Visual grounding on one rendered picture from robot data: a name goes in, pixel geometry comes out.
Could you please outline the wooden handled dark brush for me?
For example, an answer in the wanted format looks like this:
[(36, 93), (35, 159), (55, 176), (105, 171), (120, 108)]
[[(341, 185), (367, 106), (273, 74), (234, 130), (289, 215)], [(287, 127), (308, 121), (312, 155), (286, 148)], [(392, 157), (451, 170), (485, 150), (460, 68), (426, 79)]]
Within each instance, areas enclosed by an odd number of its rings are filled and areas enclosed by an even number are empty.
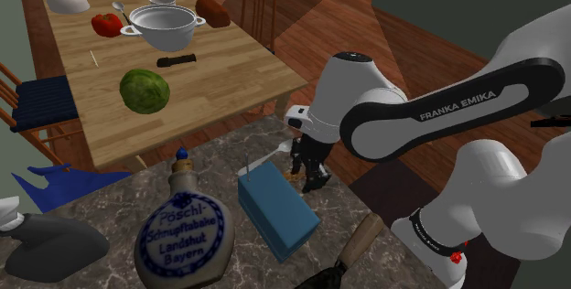
[(367, 214), (344, 245), (334, 265), (316, 273), (294, 289), (340, 289), (345, 272), (368, 250), (384, 226), (378, 214)]

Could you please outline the wooden slatted chair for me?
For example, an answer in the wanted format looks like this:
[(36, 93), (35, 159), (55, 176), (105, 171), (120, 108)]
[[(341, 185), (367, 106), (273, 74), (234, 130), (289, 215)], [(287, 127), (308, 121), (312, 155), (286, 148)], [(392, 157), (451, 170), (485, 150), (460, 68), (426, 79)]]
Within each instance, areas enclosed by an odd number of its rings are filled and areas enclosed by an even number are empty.
[[(271, 0), (272, 6), (269, 9), (271, 13), (271, 20), (270, 20), (270, 36), (269, 36), (269, 45), (266, 46), (264, 43), (264, 16), (265, 16), (265, 8), (267, 4), (265, 0), (253, 0), (252, 1), (252, 21), (250, 23), (251, 26), (251, 36), (257, 40), (260, 44), (262, 44), (268, 51), (272, 54), (275, 54), (275, 24), (276, 24), (276, 10), (277, 10), (277, 3), (276, 0)], [(240, 26), (245, 26), (245, 19), (246, 19), (246, 6), (248, 0), (242, 0), (242, 11), (241, 11), (241, 21)]]

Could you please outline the blue box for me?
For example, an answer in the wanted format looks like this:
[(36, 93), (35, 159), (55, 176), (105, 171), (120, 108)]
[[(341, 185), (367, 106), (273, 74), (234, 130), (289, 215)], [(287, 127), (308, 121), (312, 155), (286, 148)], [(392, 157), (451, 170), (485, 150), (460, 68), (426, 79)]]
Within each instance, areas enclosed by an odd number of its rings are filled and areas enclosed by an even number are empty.
[(316, 213), (271, 162), (238, 175), (238, 199), (279, 262), (299, 249), (320, 223)]

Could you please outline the ceramic flask with blue print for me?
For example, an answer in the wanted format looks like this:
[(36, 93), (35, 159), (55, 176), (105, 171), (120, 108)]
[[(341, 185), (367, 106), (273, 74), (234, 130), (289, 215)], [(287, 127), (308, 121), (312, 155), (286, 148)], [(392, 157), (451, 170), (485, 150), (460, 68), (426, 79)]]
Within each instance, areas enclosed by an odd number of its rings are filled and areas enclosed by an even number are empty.
[(149, 215), (135, 242), (135, 269), (146, 289), (201, 289), (225, 274), (235, 239), (232, 214), (199, 192), (198, 181), (193, 161), (179, 148), (169, 198)]

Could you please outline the green cabbage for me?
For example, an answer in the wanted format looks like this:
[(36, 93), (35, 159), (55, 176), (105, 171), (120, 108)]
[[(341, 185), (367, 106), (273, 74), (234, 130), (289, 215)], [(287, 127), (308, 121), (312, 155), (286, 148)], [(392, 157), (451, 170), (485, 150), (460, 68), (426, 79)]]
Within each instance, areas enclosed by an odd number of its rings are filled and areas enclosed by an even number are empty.
[(153, 71), (144, 69), (126, 72), (120, 81), (119, 92), (124, 105), (140, 114), (162, 110), (170, 97), (167, 82)]

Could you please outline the dark grey and white figure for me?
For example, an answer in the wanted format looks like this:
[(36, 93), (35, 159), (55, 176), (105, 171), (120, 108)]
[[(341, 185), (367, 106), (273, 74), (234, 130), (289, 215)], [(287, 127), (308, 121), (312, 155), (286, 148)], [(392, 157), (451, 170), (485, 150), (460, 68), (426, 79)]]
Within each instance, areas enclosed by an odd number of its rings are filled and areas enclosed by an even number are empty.
[(110, 243), (89, 224), (44, 214), (22, 214), (19, 197), (0, 199), (0, 237), (20, 244), (5, 271), (38, 283), (56, 283), (104, 257)]

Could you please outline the wooden dining table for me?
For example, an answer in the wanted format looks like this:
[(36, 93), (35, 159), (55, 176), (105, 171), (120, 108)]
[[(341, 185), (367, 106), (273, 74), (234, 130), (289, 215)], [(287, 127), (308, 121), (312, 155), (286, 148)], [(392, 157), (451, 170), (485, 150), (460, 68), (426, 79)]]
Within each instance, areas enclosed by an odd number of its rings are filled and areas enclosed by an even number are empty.
[[(88, 0), (91, 7), (83, 13), (47, 12), (97, 169), (122, 163), (142, 170), (141, 154), (267, 102), (276, 101), (276, 112), (282, 114), (289, 95), (307, 85), (236, 24), (197, 28), (183, 50), (194, 54), (197, 61), (159, 68), (156, 61), (164, 52), (143, 38), (105, 38), (92, 30), (92, 17), (111, 11), (114, 1), (124, 3), (129, 11), (148, 2)], [(192, 9), (197, 0), (176, 1)], [(124, 105), (119, 85), (132, 69), (152, 70), (164, 78), (170, 88), (164, 109), (138, 114)]]

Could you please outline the white two-handled pot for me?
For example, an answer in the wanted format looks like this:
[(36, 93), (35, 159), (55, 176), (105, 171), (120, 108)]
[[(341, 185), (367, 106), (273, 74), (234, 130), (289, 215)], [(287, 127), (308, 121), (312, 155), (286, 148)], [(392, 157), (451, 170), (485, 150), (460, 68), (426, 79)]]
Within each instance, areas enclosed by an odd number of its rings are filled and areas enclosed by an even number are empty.
[(180, 5), (145, 5), (130, 14), (131, 25), (121, 28), (127, 37), (142, 37), (150, 46), (165, 52), (186, 48), (196, 27), (206, 20)]

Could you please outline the silver spoon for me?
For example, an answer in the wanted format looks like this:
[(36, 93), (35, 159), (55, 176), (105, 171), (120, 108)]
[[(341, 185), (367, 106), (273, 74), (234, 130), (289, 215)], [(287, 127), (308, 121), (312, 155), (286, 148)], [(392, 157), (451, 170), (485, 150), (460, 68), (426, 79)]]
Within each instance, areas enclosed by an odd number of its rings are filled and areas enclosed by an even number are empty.
[(128, 24), (128, 25), (131, 25), (131, 22), (130, 22), (128, 16), (125, 14), (124, 4), (121, 3), (121, 2), (112, 2), (112, 6), (113, 6), (113, 8), (114, 8), (116, 11), (121, 12), (122, 15), (124, 16), (124, 19), (126, 20), (127, 24)]

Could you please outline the white plastic spoon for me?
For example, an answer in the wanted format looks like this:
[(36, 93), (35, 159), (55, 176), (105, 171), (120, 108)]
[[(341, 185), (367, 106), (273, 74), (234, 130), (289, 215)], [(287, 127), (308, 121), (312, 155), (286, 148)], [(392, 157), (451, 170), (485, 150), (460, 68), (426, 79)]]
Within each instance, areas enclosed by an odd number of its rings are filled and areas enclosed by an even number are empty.
[(237, 176), (241, 177), (243, 175), (248, 175), (251, 170), (253, 170), (256, 167), (258, 167), (259, 165), (261, 165), (263, 162), (268, 160), (272, 155), (275, 155), (279, 152), (289, 153), (291, 151), (292, 143), (293, 143), (292, 140), (286, 140), (286, 141), (282, 142), (274, 151), (270, 152), (269, 154), (267, 154), (263, 157), (260, 157), (259, 159), (252, 161), (252, 163), (249, 163), (247, 166), (244, 166), (243, 168), (241, 168), (237, 172)]

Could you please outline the brown bread loaf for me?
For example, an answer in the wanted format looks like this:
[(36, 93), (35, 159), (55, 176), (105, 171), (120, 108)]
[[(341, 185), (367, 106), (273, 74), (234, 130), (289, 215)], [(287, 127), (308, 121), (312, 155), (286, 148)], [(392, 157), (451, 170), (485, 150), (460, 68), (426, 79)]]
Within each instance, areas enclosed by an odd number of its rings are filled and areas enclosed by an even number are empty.
[(215, 0), (198, 0), (195, 8), (197, 15), (204, 18), (213, 28), (227, 27), (231, 24), (228, 11)]

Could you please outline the wooden chair with blue cushion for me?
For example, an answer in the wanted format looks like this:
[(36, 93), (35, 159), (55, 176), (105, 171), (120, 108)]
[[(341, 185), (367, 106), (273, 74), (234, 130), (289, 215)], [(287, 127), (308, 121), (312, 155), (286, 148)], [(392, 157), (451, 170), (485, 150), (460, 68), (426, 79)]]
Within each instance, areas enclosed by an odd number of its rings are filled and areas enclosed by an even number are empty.
[(64, 124), (79, 121), (67, 77), (21, 81), (1, 62), (0, 72), (15, 85), (12, 89), (0, 79), (0, 98), (12, 108), (8, 114), (0, 107), (0, 119), (11, 132), (20, 134), (54, 166), (63, 166), (64, 163), (47, 143), (83, 133), (82, 129), (72, 132), (63, 129)]

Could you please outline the blue cloth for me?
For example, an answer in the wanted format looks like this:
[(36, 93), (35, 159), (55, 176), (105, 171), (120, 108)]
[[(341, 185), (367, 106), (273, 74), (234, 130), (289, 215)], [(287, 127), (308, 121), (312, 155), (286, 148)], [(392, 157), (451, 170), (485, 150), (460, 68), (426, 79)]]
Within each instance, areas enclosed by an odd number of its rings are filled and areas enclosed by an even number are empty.
[(12, 174), (17, 183), (27, 192), (42, 213), (59, 208), (77, 198), (81, 198), (103, 187), (131, 176), (129, 172), (94, 173), (61, 166), (27, 168), (31, 173), (44, 177), (48, 185), (35, 187), (24, 178)]

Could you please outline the red bell pepper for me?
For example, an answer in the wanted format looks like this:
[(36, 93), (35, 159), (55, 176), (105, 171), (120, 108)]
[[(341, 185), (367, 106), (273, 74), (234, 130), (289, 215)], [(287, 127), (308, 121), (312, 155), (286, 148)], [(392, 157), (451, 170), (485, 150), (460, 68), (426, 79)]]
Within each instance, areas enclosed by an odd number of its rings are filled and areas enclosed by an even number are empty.
[(123, 24), (118, 16), (109, 13), (92, 18), (93, 30), (102, 37), (118, 37), (121, 35)]

